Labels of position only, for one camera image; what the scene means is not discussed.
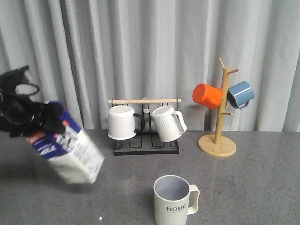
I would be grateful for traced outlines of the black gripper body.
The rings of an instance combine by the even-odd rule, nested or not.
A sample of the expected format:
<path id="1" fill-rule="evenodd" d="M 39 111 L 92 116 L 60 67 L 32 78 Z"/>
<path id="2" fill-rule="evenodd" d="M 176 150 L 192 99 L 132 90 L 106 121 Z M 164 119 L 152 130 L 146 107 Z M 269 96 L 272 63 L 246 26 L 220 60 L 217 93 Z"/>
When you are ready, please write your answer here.
<path id="1" fill-rule="evenodd" d="M 0 74 L 0 129 L 10 136 L 31 135 L 43 128 L 42 113 L 31 96 L 40 88 L 27 78 L 28 65 Z"/>

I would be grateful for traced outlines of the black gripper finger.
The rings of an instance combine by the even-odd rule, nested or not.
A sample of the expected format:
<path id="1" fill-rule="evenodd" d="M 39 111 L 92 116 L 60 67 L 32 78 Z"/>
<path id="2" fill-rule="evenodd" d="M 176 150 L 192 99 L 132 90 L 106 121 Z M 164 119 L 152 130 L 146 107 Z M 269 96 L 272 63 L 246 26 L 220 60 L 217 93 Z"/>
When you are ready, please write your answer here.
<path id="1" fill-rule="evenodd" d="M 60 120 L 63 113 L 63 106 L 59 103 L 43 104 L 43 130 L 50 133 L 65 133 L 65 126 Z"/>

